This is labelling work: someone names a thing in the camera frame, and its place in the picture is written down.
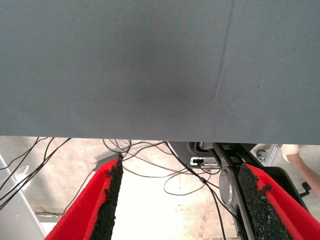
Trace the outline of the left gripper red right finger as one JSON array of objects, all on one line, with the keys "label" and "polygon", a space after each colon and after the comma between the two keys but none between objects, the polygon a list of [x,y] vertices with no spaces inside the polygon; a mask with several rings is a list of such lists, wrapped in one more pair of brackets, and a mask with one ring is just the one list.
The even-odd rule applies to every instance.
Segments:
[{"label": "left gripper red right finger", "polygon": [[238,180],[256,240],[320,238],[320,223],[265,171],[244,163]]}]

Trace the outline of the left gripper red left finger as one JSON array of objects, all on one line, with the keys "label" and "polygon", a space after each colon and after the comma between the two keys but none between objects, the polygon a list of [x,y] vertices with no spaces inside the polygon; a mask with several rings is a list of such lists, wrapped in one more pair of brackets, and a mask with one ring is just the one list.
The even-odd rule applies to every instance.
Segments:
[{"label": "left gripper red left finger", "polygon": [[123,178],[121,157],[98,167],[93,177],[45,237],[47,240],[110,240]]}]

